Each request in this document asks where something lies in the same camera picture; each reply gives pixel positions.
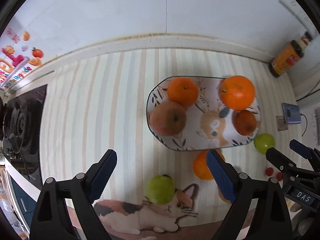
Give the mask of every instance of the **dark blue cabinet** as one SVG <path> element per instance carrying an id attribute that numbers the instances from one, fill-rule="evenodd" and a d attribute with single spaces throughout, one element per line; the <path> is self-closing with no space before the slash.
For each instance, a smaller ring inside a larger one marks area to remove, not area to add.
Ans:
<path id="1" fill-rule="evenodd" d="M 15 181 L 11 178 L 14 194 L 16 195 L 21 212 L 29 225 L 31 226 L 33 211 L 36 207 L 36 201 L 33 200 Z"/>

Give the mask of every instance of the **red berry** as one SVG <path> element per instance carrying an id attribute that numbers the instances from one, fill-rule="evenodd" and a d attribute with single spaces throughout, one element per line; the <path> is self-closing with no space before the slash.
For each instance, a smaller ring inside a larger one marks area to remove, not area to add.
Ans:
<path id="1" fill-rule="evenodd" d="M 268 177 L 271 177 L 272 176 L 272 174 L 273 174 L 273 168 L 267 168 L 266 169 L 266 175 L 268 176 Z"/>
<path id="2" fill-rule="evenodd" d="M 277 173 L 276 178 L 277 178 L 278 181 L 282 181 L 283 180 L 281 171 Z"/>

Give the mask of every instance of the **decorative plate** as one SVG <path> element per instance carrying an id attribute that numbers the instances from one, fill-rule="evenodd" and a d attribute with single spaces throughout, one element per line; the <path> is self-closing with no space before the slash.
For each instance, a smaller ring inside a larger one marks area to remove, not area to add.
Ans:
<path id="1" fill-rule="evenodd" d="M 189 76 L 199 86 L 196 103 L 187 110 L 187 124 L 175 136 L 163 136 L 153 132 L 149 116 L 159 104 L 168 101 L 169 77 L 159 83 L 149 94 L 147 101 L 147 122 L 152 134 L 165 146 L 174 151 L 195 151 L 213 148 L 226 148 L 250 143 L 258 134 L 261 111 L 255 98 L 247 108 L 257 120 L 257 128 L 249 136 L 240 135 L 233 126 L 236 111 L 226 107 L 219 98 L 219 86 L 223 78 Z"/>

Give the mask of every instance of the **green fruit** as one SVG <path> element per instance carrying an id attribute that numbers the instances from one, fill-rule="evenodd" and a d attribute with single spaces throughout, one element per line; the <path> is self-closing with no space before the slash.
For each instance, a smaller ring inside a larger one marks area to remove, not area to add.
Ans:
<path id="1" fill-rule="evenodd" d="M 173 180 L 168 176 L 157 176 L 152 178 L 147 186 L 147 198 L 153 204 L 167 204 L 175 194 Z"/>
<path id="2" fill-rule="evenodd" d="M 276 146 L 276 141 L 269 133 L 262 133 L 257 135 L 254 139 L 254 146 L 261 154 L 266 154 L 267 150 Z"/>

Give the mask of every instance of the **gas stove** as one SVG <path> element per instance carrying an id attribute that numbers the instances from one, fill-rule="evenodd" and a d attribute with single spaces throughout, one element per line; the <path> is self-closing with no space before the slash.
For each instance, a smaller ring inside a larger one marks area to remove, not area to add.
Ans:
<path id="1" fill-rule="evenodd" d="M 47 85 L 13 98 L 4 106 L 3 149 L 11 165 L 42 188 L 39 137 Z"/>

